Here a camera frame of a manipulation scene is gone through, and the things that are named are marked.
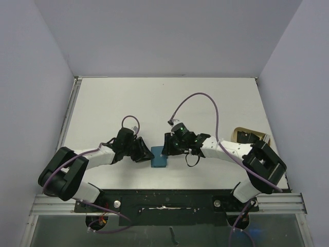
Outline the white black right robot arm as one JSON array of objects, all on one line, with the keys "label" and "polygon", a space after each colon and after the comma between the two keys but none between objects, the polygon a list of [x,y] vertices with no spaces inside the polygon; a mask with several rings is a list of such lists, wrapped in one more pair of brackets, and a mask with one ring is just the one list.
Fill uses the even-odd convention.
[{"label": "white black right robot arm", "polygon": [[209,134],[195,134],[180,122],[170,132],[164,134],[162,154],[175,156],[196,155],[198,158],[217,158],[235,162],[242,167],[248,178],[239,182],[229,197],[230,207],[241,210],[247,201],[265,193],[282,192],[278,183],[286,173],[286,165],[264,141],[240,144],[216,139]]}]

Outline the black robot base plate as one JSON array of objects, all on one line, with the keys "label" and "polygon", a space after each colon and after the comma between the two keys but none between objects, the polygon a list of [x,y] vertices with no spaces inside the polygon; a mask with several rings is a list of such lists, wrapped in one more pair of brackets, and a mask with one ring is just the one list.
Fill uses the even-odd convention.
[{"label": "black robot base plate", "polygon": [[111,216],[119,226],[225,226],[239,213],[248,222],[258,202],[241,203],[228,190],[105,190],[94,206],[75,201],[73,213],[100,230]]}]

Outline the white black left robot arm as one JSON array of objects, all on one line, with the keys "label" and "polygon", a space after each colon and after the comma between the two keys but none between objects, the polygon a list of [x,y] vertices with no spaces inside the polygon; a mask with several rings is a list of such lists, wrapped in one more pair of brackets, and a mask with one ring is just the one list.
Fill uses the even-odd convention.
[{"label": "white black left robot arm", "polygon": [[50,197],[62,201],[85,201],[92,211],[100,211],[105,203],[101,189],[83,182],[84,174],[95,167],[113,165],[126,156],[135,163],[154,158],[142,137],[138,137],[132,129],[121,128],[116,137],[100,143],[95,149],[79,152],[68,147],[58,149],[41,172],[38,184],[43,193]]}]

